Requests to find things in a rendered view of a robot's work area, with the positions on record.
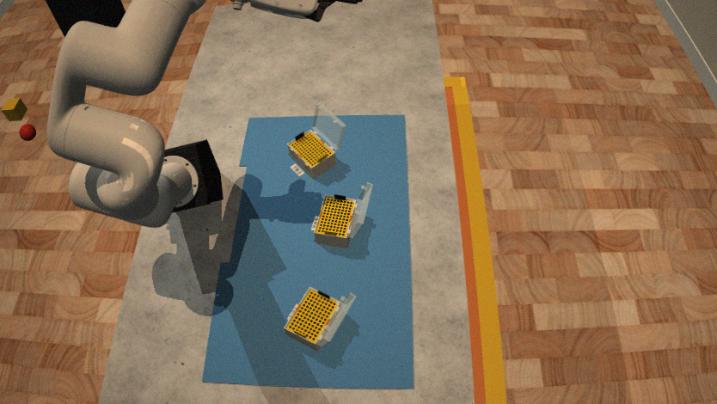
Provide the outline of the blue bench mat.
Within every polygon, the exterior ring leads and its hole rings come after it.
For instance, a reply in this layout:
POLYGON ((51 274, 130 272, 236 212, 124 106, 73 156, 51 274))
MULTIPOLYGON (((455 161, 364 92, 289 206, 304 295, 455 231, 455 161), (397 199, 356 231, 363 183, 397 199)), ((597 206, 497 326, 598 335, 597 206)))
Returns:
POLYGON ((337 164, 314 180, 288 143, 314 116, 249 118, 247 167, 230 262, 221 262, 202 382, 322 389, 413 389, 414 348, 405 115, 335 115, 337 164), (304 174, 298 175, 296 164, 304 174), (373 184, 348 248, 316 243, 325 195, 373 184), (289 337, 309 288, 356 296, 330 343, 289 337))

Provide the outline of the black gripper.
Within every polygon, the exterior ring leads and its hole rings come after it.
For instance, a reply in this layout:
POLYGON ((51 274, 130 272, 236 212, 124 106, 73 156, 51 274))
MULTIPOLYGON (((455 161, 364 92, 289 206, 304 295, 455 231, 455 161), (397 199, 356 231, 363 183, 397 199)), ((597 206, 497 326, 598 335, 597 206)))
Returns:
POLYGON ((357 4, 363 0, 251 0, 251 2, 248 0, 250 6, 257 9, 299 19, 311 19, 317 22, 321 20, 325 8, 335 3, 335 1, 357 4))

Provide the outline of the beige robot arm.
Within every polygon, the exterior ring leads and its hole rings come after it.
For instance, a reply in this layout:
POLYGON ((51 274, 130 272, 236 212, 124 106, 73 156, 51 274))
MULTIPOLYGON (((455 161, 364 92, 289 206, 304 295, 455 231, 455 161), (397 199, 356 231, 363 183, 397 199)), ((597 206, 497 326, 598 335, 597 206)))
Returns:
POLYGON ((189 16, 205 1, 132 0, 116 28, 79 21, 68 31, 53 78, 47 142, 77 162, 69 181, 77 207, 159 228, 195 196, 195 167, 164 157, 162 134, 152 124, 84 97, 86 85, 133 96, 154 91, 189 16))

